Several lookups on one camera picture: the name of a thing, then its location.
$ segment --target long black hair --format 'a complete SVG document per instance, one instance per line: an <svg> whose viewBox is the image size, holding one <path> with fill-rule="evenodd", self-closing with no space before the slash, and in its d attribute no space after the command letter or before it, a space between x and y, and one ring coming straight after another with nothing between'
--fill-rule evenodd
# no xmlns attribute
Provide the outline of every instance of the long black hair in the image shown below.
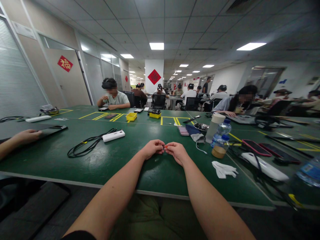
<svg viewBox="0 0 320 240"><path fill-rule="evenodd" d="M244 86L240 89L239 92L231 99L230 105L227 111L234 112L237 105L239 104L239 94L252 94L255 95L258 91L258 88L255 85Z"/></svg>

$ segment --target red diamond decoration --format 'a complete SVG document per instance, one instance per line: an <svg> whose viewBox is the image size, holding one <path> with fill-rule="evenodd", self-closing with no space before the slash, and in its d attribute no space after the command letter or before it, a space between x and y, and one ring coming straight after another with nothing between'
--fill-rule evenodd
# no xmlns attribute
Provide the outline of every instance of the red diamond decoration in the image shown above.
<svg viewBox="0 0 320 240"><path fill-rule="evenodd" d="M161 78L161 76L159 75L159 73L157 73L157 71L154 69L150 75L148 76L148 78L150 79L150 81L153 83L153 85L155 85L159 79Z"/></svg>

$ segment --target green pants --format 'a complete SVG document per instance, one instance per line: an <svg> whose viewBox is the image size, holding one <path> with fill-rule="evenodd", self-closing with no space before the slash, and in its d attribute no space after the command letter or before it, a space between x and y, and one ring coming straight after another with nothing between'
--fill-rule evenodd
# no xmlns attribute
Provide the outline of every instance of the green pants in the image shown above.
<svg viewBox="0 0 320 240"><path fill-rule="evenodd" d="M207 239L190 201L134 194L110 239Z"/></svg>

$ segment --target yellow box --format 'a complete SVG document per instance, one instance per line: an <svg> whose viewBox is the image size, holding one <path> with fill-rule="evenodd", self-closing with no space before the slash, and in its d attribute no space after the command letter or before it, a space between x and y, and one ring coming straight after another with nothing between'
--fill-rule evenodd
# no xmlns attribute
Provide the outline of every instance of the yellow box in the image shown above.
<svg viewBox="0 0 320 240"><path fill-rule="evenodd" d="M154 117L154 118L159 118L159 117L161 117L161 113L160 114L149 113L149 116Z"/></svg>
<svg viewBox="0 0 320 240"><path fill-rule="evenodd" d="M137 118L137 113L129 113L127 115L127 121L134 121Z"/></svg>

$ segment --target red sign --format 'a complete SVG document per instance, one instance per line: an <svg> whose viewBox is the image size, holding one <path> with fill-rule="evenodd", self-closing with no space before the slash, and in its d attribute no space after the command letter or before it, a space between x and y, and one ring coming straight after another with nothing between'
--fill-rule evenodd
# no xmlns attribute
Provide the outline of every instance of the red sign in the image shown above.
<svg viewBox="0 0 320 240"><path fill-rule="evenodd" d="M67 72L70 72L73 66L73 63L69 62L68 59L66 59L64 56L61 55L58 61L58 65L62 67L64 70L66 70Z"/></svg>
<svg viewBox="0 0 320 240"><path fill-rule="evenodd" d="M159 79L161 78L161 76L159 75L159 73L157 73L157 71L154 69L150 75L148 76L148 78L150 79L150 81L153 83L153 85L155 85Z"/></svg>

